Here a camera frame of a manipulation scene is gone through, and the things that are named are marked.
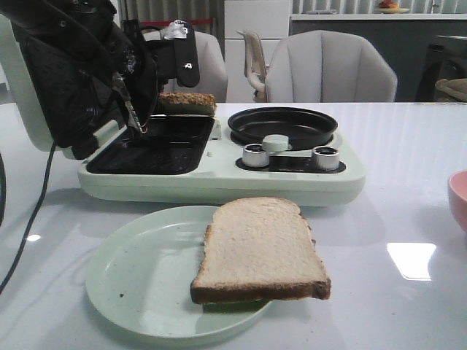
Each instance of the toast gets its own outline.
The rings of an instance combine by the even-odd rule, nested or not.
[[[217,104],[208,93],[159,93],[161,112],[167,115],[194,114],[214,116]]]
[[[242,198],[214,213],[190,286],[194,303],[328,299],[331,280],[294,202]]]

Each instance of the white table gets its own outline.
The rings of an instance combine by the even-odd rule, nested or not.
[[[219,105],[217,113],[252,106]],[[298,106],[335,117],[368,170],[352,203],[302,208],[332,279],[331,299],[274,302],[253,327],[206,348],[465,349],[467,235],[449,212],[447,178],[467,168],[467,105]],[[0,118],[8,191],[3,278],[39,196],[47,154],[31,145],[14,104],[0,106]],[[31,231],[40,239],[28,242],[0,296],[0,349],[156,349],[130,340],[93,308],[85,268],[114,230],[172,205],[89,197],[79,188],[78,165],[55,155]]]

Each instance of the black frying pan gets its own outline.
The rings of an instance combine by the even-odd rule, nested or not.
[[[261,107],[247,109],[228,119],[233,139],[244,144],[261,143],[271,134],[286,135],[292,150],[327,144],[337,129],[332,117],[308,109]]]

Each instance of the toasted bread slice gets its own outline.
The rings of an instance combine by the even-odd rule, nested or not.
[[[208,93],[159,93],[161,112],[169,115],[194,114],[214,116],[216,101]]]
[[[283,198],[242,198],[216,210],[190,286],[194,303],[328,299],[331,280],[300,208]]]

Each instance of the plate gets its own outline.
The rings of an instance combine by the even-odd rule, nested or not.
[[[249,327],[271,302],[201,306],[190,298],[216,208],[165,209],[116,230],[89,262],[91,303],[109,321],[161,345],[221,341]]]
[[[377,7],[377,10],[380,11],[381,13],[405,13],[410,11],[410,9],[404,9],[401,7],[397,7],[395,9],[382,9],[380,7]]]

